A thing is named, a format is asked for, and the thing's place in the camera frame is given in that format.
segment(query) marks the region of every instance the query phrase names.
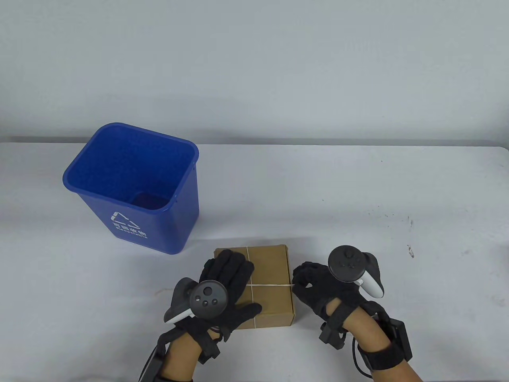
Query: wrist strap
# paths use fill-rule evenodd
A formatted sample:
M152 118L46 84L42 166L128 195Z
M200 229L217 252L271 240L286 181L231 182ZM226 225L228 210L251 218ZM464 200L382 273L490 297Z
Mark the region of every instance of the wrist strap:
M359 349L359 353L362 356L364 363L371 372L391 369L394 366L399 365L403 359L405 359L403 351L395 342L391 342L391 345L388 348L374 353L365 352L360 348L360 346L357 346L357 348Z
M343 329L343 323L355 309L345 303L341 303L331 314L327 322L324 322L320 327L322 330L319 336L320 340L331 344L337 350L342 349L347 335L347 331Z
M357 309L357 307L353 308L346 305L345 303L341 303L330 315L329 319L327 320L327 325L333 330L342 328L345 320L349 315L352 314L355 309Z

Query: glove finger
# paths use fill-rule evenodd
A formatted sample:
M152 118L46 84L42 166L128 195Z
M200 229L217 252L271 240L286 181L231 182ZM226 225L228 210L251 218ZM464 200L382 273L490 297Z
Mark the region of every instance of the glove finger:
M200 282L203 280L209 280L209 272L212 266L214 265L216 259L208 259L205 265L203 266L202 274L200 275Z
M312 288L306 288L305 286L301 284L295 283L295 285L292 287L292 292L294 295L297 296L299 300L301 300L306 305L310 304L311 296L312 296Z
M208 272L208 280L217 280L217 277L221 273L222 268L230 260L232 253L233 252L231 250L221 251Z
M242 293L244 293L244 289L246 289L246 285L255 270L254 266L255 265L250 261L244 261L244 263L239 267L228 287L228 298L230 299L231 304L235 304Z
M252 303L236 310L236 321L238 327L241 323L250 320L257 315L259 315L262 311L262 306L258 303Z
M319 264L319 263L313 263L311 261L305 261L293 270L293 276L295 276L295 274L297 274L297 273L302 272L305 269L318 269L319 267L322 267L322 266L324 266L324 265Z
M224 285L226 289L229 289L229 285L232 279L236 276L239 268L245 262L246 258L244 257L244 255L238 252L233 252L230 255L230 259L228 260L228 262L221 269L221 272L217 277L217 281Z

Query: gloved hand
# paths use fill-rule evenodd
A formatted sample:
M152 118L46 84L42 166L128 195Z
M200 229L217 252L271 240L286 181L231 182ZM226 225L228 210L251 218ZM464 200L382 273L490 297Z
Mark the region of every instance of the gloved hand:
M186 317L177 322L175 326L187 331L202 349L204 336L210 339L209 329L220 334L218 341L224 339L226 342L233 330L262 311L262 306L256 303L238 309L235 307L235 303L244 292L254 270L253 263L246 261L244 255L231 250L224 250L216 259L208 260L200 276L200 282L204 280L219 281L228 291L228 305L219 316L211 320Z
M325 321L329 318L325 307L336 297L342 304L357 308L366 302L359 293L359 286L336 279L326 265L306 261L293 270L292 291L303 303Z

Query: velcro strap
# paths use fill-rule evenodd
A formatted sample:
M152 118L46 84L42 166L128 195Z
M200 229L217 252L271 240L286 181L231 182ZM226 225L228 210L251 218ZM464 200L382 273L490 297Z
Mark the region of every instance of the velcro strap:
M179 337L182 337L185 333L185 329L173 328L170 331L161 334L157 340L156 354L160 357L163 357L166 354L166 344L175 341Z
M345 303L341 303L327 320L327 325L334 330L342 328L345 320L355 309L357 309L357 307L352 308Z
M221 353L217 347L217 342L210 338L210 335L207 332L200 335L197 335L196 333L189 334L202 348L202 353L200 354L200 358L198 358L198 361L201 364L204 364L210 358L216 358Z
M357 347L364 359L364 362L366 363L366 366L371 371L391 369L394 366L399 365L405 358L403 351L395 342L392 342L388 348L375 353L368 353L362 350L360 346Z

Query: forearm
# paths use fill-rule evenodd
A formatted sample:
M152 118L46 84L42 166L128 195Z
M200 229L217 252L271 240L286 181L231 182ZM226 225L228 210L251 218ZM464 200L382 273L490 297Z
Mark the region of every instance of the forearm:
M190 381L202 348L191 338L184 334L169 346L169 351L161 369L161 376L175 381Z
M332 312L340 305L341 301L335 299L327 305L327 314ZM383 330L362 308L357 308L348 316L343 327L352 333L362 350L372 353L386 349L391 342ZM375 382L422 382L420 377L403 360L399 365L387 370L373 372Z

